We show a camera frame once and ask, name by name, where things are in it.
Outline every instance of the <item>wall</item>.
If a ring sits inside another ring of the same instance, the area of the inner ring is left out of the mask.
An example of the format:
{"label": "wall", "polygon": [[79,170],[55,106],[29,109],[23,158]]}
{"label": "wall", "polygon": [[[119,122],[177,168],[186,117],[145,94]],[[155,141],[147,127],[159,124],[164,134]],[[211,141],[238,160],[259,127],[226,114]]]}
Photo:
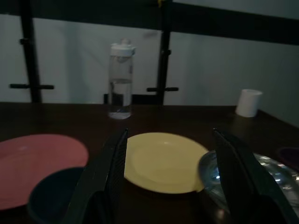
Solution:
{"label": "wall", "polygon": [[[248,13],[299,19],[296,0],[180,0],[177,2]],[[37,53],[47,103],[102,103],[107,93],[109,45],[123,37],[136,45],[134,94],[149,94],[157,78],[160,31],[34,19]],[[26,83],[23,52],[18,40],[18,16],[0,15],[0,101],[29,102],[28,90],[9,89]],[[166,105],[235,105],[243,88],[264,92],[261,108],[299,126],[299,47],[232,38],[171,34],[172,55]]]}

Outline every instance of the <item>table surface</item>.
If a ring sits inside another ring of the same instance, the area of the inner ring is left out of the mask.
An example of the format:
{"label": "table surface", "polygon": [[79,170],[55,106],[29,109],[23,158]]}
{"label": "table surface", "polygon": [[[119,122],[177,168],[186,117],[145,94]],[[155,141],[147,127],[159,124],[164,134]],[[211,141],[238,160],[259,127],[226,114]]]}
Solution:
{"label": "table surface", "polygon": [[[281,147],[299,146],[299,129],[264,112],[242,118],[231,106],[134,105],[126,120],[107,116],[106,105],[0,103],[0,141],[30,134],[55,133],[83,142],[90,158],[115,131],[128,127],[129,136],[146,132],[174,133],[214,149],[212,129],[230,131],[248,143],[253,152],[279,160]],[[31,224],[26,207],[0,211],[0,223]],[[124,182],[117,223],[209,224],[230,223],[204,191],[164,195]]]}

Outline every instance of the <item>water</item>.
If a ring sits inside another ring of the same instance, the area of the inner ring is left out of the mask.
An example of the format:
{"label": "water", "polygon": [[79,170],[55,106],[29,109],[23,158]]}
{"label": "water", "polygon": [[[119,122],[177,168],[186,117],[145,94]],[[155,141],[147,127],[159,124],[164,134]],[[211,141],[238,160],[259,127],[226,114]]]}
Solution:
{"label": "water", "polygon": [[126,119],[131,116],[132,80],[112,79],[109,83],[109,117]]}

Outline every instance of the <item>white cup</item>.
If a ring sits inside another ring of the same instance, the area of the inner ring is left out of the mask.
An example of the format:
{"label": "white cup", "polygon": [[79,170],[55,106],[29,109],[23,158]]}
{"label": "white cup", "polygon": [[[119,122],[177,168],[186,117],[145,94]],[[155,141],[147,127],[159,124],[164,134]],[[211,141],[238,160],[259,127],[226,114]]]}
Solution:
{"label": "white cup", "polygon": [[235,112],[242,117],[254,117],[262,94],[263,93],[258,90],[242,90]]}

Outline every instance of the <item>yellow plate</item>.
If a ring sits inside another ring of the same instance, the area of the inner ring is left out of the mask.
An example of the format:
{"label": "yellow plate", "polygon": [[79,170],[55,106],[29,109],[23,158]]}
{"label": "yellow plate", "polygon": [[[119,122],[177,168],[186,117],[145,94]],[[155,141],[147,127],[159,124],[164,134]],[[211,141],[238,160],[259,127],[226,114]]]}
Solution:
{"label": "yellow plate", "polygon": [[160,193],[181,194],[203,189],[197,166],[207,153],[199,143],[169,133],[145,133],[128,139],[125,177]]}

